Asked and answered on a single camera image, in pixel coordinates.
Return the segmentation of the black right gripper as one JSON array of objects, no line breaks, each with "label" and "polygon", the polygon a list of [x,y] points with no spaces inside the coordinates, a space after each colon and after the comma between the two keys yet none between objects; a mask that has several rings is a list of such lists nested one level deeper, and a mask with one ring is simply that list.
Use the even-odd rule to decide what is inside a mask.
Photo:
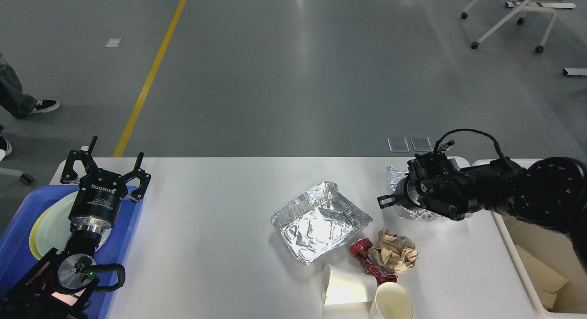
[{"label": "black right gripper", "polygon": [[411,177],[406,176],[396,185],[394,194],[385,194],[377,197],[377,203],[380,209],[390,208],[394,205],[402,206],[407,210],[420,211],[424,207],[420,203],[420,196],[417,193],[417,187]]}]

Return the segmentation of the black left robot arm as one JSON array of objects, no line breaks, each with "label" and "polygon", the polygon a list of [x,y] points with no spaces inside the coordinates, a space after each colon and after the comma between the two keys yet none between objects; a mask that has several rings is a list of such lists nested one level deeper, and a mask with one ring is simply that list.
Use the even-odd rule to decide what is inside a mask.
[{"label": "black left robot arm", "polygon": [[63,250],[51,248],[1,297],[3,319],[86,319],[94,293],[121,288],[126,279],[122,264],[99,264],[96,250],[102,233],[116,225],[123,201],[137,204],[147,191],[151,174],[141,164],[140,152],[126,174],[99,167],[89,147],[71,150],[61,172],[63,185],[79,190],[68,219],[71,234]]}]

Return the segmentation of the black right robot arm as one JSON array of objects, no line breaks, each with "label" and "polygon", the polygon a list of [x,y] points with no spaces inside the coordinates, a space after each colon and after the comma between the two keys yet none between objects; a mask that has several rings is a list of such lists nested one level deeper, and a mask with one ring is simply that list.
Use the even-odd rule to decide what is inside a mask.
[{"label": "black right robot arm", "polygon": [[498,156],[488,164],[459,167],[446,151],[454,141],[442,135],[427,154],[408,162],[392,194],[377,198],[380,208],[394,205],[425,209],[453,221],[488,210],[566,236],[583,268],[587,254],[586,164],[570,157],[537,160],[521,167],[505,156],[492,135]]}]

